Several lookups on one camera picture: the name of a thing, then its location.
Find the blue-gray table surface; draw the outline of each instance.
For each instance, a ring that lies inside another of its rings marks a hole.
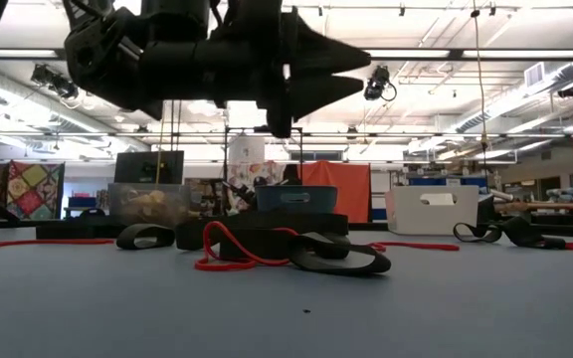
[[[390,248],[392,269],[370,278],[194,270],[201,255],[0,249],[0,357],[573,357],[573,252]]]

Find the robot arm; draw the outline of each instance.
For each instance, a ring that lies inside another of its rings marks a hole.
[[[73,81],[156,119],[165,99],[210,99],[221,108],[254,100],[271,133],[289,137],[294,121],[362,90],[362,80],[334,74],[370,64],[367,53],[308,28],[296,8],[282,13],[282,0],[229,0],[209,38],[216,0],[144,0],[139,16],[114,11],[110,0],[84,1],[64,0]]]

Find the workbench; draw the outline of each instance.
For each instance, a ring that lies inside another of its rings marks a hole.
[[[0,240],[33,238],[0,230]],[[391,270],[362,278],[198,271],[202,253],[175,248],[1,248],[0,357],[573,356],[573,252],[460,246],[389,248]]]

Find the white storage box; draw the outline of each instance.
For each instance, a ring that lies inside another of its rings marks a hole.
[[[388,230],[395,234],[452,235],[456,223],[477,225],[477,208],[476,185],[406,186],[386,193]]]

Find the black screen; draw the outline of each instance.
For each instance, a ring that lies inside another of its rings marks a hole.
[[[182,184],[183,151],[160,153],[159,184]],[[158,152],[118,153],[114,183],[155,183]]]

